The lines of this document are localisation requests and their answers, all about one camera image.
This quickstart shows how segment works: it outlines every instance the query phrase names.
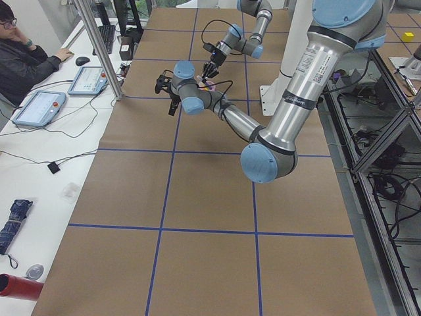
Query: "umbrella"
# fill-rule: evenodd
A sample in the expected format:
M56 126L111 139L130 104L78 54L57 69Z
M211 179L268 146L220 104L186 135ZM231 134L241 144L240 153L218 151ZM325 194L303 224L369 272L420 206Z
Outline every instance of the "umbrella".
M18 232L22 221L26 218L26 214L32 205L32 201L27 199L16 199L11 207L11 214L5 227L0 231L0 255L5 255L7 248L10 246L14 236Z

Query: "yellow object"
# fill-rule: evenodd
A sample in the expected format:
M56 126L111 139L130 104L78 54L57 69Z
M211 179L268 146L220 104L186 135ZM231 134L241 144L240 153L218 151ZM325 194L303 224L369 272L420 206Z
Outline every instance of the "yellow object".
M405 32L401 38L401 40L404 41L405 43L409 43L410 41L413 41L413 39L414 39L414 34L412 32Z

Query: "person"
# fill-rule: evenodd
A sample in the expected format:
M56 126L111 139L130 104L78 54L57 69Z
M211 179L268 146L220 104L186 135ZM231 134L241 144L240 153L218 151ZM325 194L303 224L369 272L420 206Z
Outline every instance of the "person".
M0 93L18 107L32 87L73 54L62 48L48 57L16 26L12 9L0 0Z

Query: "keyboard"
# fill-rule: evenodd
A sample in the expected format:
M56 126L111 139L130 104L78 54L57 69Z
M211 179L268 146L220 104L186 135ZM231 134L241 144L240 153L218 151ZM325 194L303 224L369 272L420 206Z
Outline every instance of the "keyboard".
M101 33L101 37L103 38L105 48L107 48L107 53L112 53L112 45L114 43L114 33L116 32L115 25L101 25L98 26L99 33Z

